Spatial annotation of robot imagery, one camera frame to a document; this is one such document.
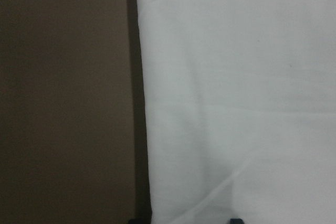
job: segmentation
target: dark brown surface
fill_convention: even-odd
[[[0,223],[148,214],[134,5],[1,0]]]

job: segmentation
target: white fabric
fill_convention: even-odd
[[[138,0],[153,224],[336,223],[336,0]]]

